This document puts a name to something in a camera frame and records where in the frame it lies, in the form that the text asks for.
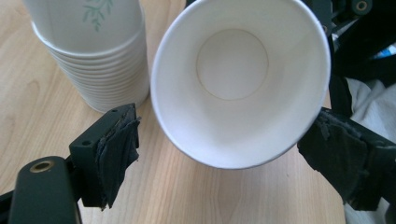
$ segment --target wooden table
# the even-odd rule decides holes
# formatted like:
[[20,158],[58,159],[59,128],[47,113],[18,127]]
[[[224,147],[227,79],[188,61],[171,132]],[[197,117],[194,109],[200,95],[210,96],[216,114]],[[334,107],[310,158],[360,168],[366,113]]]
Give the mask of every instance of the wooden table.
[[[143,0],[152,61],[181,0]],[[32,31],[21,0],[0,2],[0,194],[29,161],[69,155],[102,114],[89,108]],[[85,208],[84,223],[344,223],[340,196],[294,147],[260,167],[220,170],[178,151],[147,101],[138,108],[140,159],[112,209]]]

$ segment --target white cloth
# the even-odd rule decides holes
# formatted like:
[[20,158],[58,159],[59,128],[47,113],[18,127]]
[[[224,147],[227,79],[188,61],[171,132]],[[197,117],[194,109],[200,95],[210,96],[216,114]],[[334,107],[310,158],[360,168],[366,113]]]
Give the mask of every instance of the white cloth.
[[[346,80],[352,96],[351,119],[396,143],[396,84],[385,88],[377,80],[367,84],[350,78]],[[375,212],[358,212],[346,204],[346,223],[385,224],[388,207],[383,199]]]

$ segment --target screw hole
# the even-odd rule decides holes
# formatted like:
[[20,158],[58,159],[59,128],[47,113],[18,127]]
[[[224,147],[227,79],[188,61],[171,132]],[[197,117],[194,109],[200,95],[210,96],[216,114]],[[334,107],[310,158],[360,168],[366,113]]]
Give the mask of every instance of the screw hole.
[[86,147],[86,146],[89,146],[91,143],[92,143],[92,142],[91,142],[90,140],[87,140],[87,141],[83,141],[83,142],[82,142],[82,145],[83,145],[84,147]]
[[30,172],[32,173],[41,173],[44,171],[48,171],[54,165],[53,161],[41,161],[36,163],[30,168]]
[[358,4],[356,4],[356,9],[358,11],[364,11],[368,7],[367,3],[365,1],[359,1]]

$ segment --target paper cup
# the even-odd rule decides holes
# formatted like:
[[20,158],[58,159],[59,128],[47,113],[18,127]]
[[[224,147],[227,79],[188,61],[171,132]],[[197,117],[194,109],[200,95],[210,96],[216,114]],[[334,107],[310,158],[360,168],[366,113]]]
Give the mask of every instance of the paper cup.
[[181,151],[210,166],[248,168],[303,136],[330,67],[326,36],[301,1],[201,0],[166,32],[151,99]]
[[113,49],[73,52],[54,47],[38,31],[53,59],[67,75],[84,101],[99,112],[130,103],[136,106],[149,94],[147,44],[144,20],[139,30]]
[[138,0],[24,0],[47,45],[73,53],[99,53],[119,47],[143,20]]

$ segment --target stack of paper cups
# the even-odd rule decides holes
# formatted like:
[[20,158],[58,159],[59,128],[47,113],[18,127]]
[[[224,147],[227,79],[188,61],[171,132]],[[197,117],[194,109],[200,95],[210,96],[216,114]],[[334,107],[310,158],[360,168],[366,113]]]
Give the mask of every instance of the stack of paper cups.
[[149,95],[138,0],[24,0],[33,29],[85,102],[100,112]]

